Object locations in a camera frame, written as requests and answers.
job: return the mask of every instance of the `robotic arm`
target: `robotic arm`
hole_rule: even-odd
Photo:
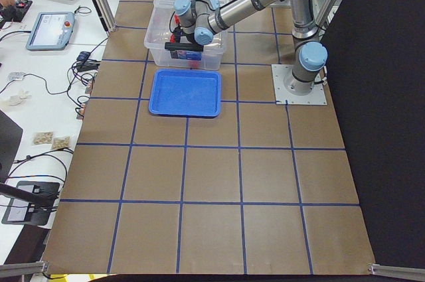
[[[215,34],[276,1],[283,0],[232,0],[222,7],[217,0],[176,0],[174,8],[188,41],[206,45]],[[318,43],[319,29],[314,20],[312,0],[291,0],[291,8],[296,64],[291,77],[285,81],[291,93],[306,95],[325,65],[327,51]]]

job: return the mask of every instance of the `black backdrop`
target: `black backdrop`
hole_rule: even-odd
[[[376,262],[425,268],[425,0],[343,0],[329,86]]]

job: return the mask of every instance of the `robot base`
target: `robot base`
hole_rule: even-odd
[[[308,95],[298,96],[289,92],[284,86],[285,75],[292,71],[292,64],[273,64],[273,84],[276,104],[290,105],[327,105],[325,91],[322,84],[314,85],[312,91]],[[320,75],[316,77],[316,81],[320,81]]]

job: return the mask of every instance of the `metal bracket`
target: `metal bracket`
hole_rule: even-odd
[[[294,95],[284,86],[285,75],[292,71],[292,64],[273,64],[273,85],[276,104],[290,105],[327,105],[325,91],[322,84],[314,85],[310,94],[305,96]],[[320,81],[320,75],[316,77],[316,81]]]
[[[370,271],[373,275],[383,277],[396,277],[399,279],[425,281],[425,269],[410,267],[387,267],[385,265],[371,264]]]
[[[14,277],[19,275],[40,273],[47,271],[48,262],[17,263],[0,265],[0,277]]]

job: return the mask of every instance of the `white desk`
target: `white desk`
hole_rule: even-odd
[[[108,0],[108,3],[112,13],[115,14],[119,0]],[[15,23],[10,28],[0,31],[0,36],[16,30],[30,31],[39,12],[74,11],[79,5],[91,8],[92,13],[86,16],[76,16],[70,44],[62,51],[28,51],[25,49],[28,34],[11,35],[0,42],[0,62],[3,63],[0,68],[0,89],[7,84],[7,75],[10,72],[25,72],[42,76],[47,80],[51,92],[61,92],[68,87],[66,72],[80,51],[91,51],[106,38],[106,33],[91,0],[33,0],[33,5],[22,23]],[[99,46],[91,58],[101,60],[105,44],[106,42]],[[49,95],[41,79],[27,76],[22,82],[13,82],[0,95],[0,98],[6,100],[21,89],[29,91],[31,97],[23,104],[3,109],[24,130],[16,158],[23,159],[26,155],[36,155],[50,150],[50,145],[33,146],[31,144],[33,134],[39,131],[53,131],[58,137],[69,135],[72,137],[72,147],[75,146],[82,121],[76,119],[74,110],[76,106],[66,97],[66,94]],[[77,82],[73,85],[70,96],[75,100],[78,96],[84,95],[84,92],[85,87]],[[54,155],[69,167],[71,154],[55,153]],[[39,157],[19,167],[13,175],[54,175],[63,178],[64,168],[50,157]],[[20,180],[22,179],[12,178],[7,181],[7,184],[14,186]],[[43,177],[25,180],[52,181],[51,178]],[[8,203],[8,198],[0,196],[0,204]],[[0,218],[3,217],[5,210],[5,207],[0,207]],[[54,213],[44,228],[51,228],[53,220]],[[5,262],[22,227],[0,224],[0,264]]]
[[[40,12],[75,11],[78,6],[89,7],[89,15],[76,15],[74,33],[70,44],[98,44],[106,38],[105,30],[99,21],[92,0],[32,0],[33,4],[21,23],[25,30],[31,30]],[[108,0],[112,13],[115,15],[120,0]]]

